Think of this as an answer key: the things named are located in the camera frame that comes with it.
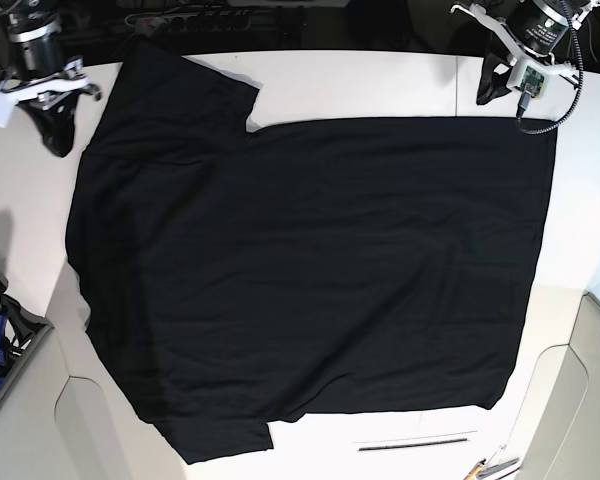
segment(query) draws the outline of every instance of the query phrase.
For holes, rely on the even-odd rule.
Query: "white table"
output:
[[[297,51],[203,55],[194,61],[261,86],[250,122],[260,127],[318,118],[512,116],[517,102],[510,95],[487,107],[475,105],[481,60],[474,58]],[[9,293],[33,312],[46,312],[56,326],[68,375],[93,379],[102,387],[133,478],[166,478],[168,472],[176,480],[237,479],[248,472],[247,477],[271,479],[460,479],[510,436],[506,456],[524,455],[563,356],[560,348],[547,349],[568,343],[580,297],[600,275],[600,75],[585,76],[581,103],[559,131],[549,214],[520,353],[505,395],[493,410],[308,415],[296,424],[271,425],[273,451],[184,468],[157,432],[136,419],[97,360],[84,334],[88,309],[65,263],[64,229],[78,160],[117,71],[116,65],[87,69],[105,99],[80,100],[76,146],[65,159],[44,149],[22,112],[8,129],[0,129],[0,266],[11,282]],[[528,114],[557,118],[572,95],[566,82],[554,81]],[[511,435],[536,364],[525,411]],[[475,431],[471,442],[355,453],[354,442],[462,431]]]

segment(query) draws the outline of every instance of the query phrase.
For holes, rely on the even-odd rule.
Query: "black t-shirt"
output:
[[[140,47],[82,156],[69,261],[138,416],[192,463],[271,448],[266,423],[305,413],[491,408],[555,132],[364,118],[247,133],[257,93]]]

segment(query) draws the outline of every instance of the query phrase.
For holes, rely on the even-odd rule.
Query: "table surface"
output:
[[[251,128],[345,117],[511,117],[517,104],[517,97],[509,95],[486,107],[475,105],[481,66],[476,58],[293,51],[202,55],[192,60],[261,88],[248,122]],[[258,471],[259,478],[326,478],[343,473],[368,478],[379,469],[384,478],[411,478],[414,472],[423,478],[463,478],[498,445],[508,443],[503,458],[524,455],[564,355],[564,350],[551,347],[569,342],[582,293],[600,270],[600,75],[585,75],[580,105],[558,133],[551,201],[518,361],[503,398],[491,411],[462,407],[307,415],[295,424],[270,425],[273,451],[184,468],[155,430],[135,418],[95,357],[82,323],[88,308],[81,304],[75,277],[66,265],[65,223],[80,154],[119,66],[86,70],[105,98],[99,103],[87,97],[80,100],[75,148],[68,157],[50,155],[21,111],[7,129],[0,129],[0,269],[10,281],[9,293],[32,312],[46,313],[56,326],[68,374],[91,378],[103,388],[134,478],[155,478],[160,472],[163,477],[165,471],[181,472],[172,478],[242,478],[245,469]],[[572,97],[566,82],[552,80],[528,116],[557,118]],[[471,441],[444,451],[354,453],[356,442],[459,432],[471,432]]]

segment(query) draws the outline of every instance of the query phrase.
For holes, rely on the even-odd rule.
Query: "t-shirt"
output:
[[[305,413],[491,408],[556,133],[498,118],[247,133],[257,94],[138,47],[82,156],[67,252],[137,415],[193,463],[272,448],[267,422]]]

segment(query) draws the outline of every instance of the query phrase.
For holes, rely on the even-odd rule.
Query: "black cloth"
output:
[[[138,416],[192,463],[271,448],[266,422],[310,412],[491,408],[556,134],[497,118],[246,133],[257,93],[140,47],[82,156],[69,261]]]

